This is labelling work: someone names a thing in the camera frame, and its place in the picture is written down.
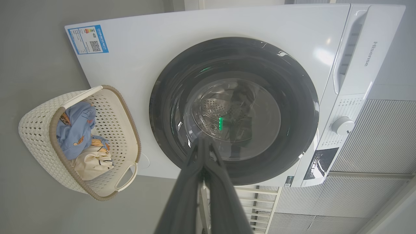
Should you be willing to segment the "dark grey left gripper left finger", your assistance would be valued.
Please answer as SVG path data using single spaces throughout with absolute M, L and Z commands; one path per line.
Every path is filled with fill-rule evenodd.
M 160 217 L 155 234 L 194 234 L 196 232 L 197 195 L 203 168 L 204 137 L 190 149 L 174 188 Z

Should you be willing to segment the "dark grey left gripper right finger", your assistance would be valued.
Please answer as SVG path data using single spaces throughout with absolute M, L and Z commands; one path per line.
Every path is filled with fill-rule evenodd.
M 227 168 L 214 142 L 204 139 L 204 169 L 211 199 L 213 234 L 252 234 Z

